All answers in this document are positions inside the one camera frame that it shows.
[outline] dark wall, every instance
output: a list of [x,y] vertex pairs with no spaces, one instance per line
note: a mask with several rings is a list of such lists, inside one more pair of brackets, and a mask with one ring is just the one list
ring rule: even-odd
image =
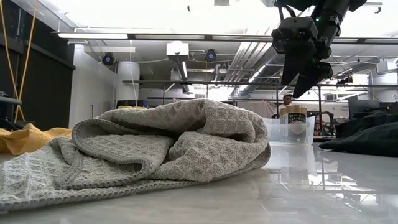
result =
[[[3,0],[12,68],[21,88],[33,17],[10,0]],[[74,46],[36,20],[22,94],[25,119],[42,129],[68,127]],[[14,95],[0,24],[0,90]]]

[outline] gray towel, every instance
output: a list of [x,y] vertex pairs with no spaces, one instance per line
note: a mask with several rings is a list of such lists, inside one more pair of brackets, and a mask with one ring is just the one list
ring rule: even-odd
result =
[[0,166],[0,212],[231,177],[271,155],[262,118],[210,100],[120,109]]

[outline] clear plastic container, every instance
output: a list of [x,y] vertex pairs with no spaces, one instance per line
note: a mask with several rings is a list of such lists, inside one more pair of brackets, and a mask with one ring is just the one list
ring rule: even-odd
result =
[[[280,124],[280,119],[269,119],[263,118],[264,123],[266,124],[268,130],[268,136],[270,142],[286,142],[286,143],[297,143],[293,141],[289,141],[288,138],[284,138],[284,135],[287,133],[287,129],[289,128],[288,124]],[[304,144],[312,144],[313,143],[313,130],[315,127],[315,117],[307,118],[307,123],[305,125],[305,141],[299,142]]]

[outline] yellow cable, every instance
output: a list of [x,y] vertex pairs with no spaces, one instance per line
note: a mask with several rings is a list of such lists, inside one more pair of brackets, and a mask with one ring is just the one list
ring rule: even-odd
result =
[[[2,0],[0,0],[0,13],[1,13],[1,22],[2,22],[2,32],[4,34],[4,43],[6,45],[6,55],[7,55],[7,61],[8,61],[8,67],[10,69],[10,74],[11,74],[11,80],[12,80],[12,85],[14,87],[14,95],[17,99],[19,99],[18,97],[18,91],[17,91],[17,85],[16,85],[16,81],[14,78],[14,72],[12,71],[12,65],[11,65],[11,59],[10,59],[10,53],[8,51],[8,40],[7,40],[7,30],[6,30],[6,22],[4,20],[4,10],[2,8]],[[24,116],[21,108],[19,108],[19,110],[21,111],[21,115],[22,117]]]
[[[28,65],[28,62],[29,62],[30,46],[32,44],[32,37],[33,37],[33,30],[34,30],[34,27],[35,27],[36,9],[37,9],[37,3],[38,2],[39,1],[36,0],[35,6],[34,6],[34,9],[33,9],[32,27],[30,28],[30,36],[29,36],[29,44],[27,46],[27,52],[26,52],[25,68],[24,68],[24,73],[22,74],[21,89],[19,90],[19,100],[22,99],[22,92],[24,91],[25,76],[26,76],[26,71],[27,71],[27,65]],[[22,113],[21,106],[17,105],[17,108],[20,108],[22,120],[25,121],[25,117],[24,117],[24,114]],[[17,110],[16,116],[15,116],[15,119],[14,119],[14,123],[17,121],[17,117],[18,117],[18,110]]]

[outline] yellow cloth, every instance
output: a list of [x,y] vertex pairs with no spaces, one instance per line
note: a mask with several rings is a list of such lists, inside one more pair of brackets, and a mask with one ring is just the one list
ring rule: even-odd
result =
[[71,137],[72,130],[67,128],[52,128],[41,131],[33,124],[27,124],[19,131],[0,129],[0,153],[21,155],[25,152],[34,152],[57,136]]

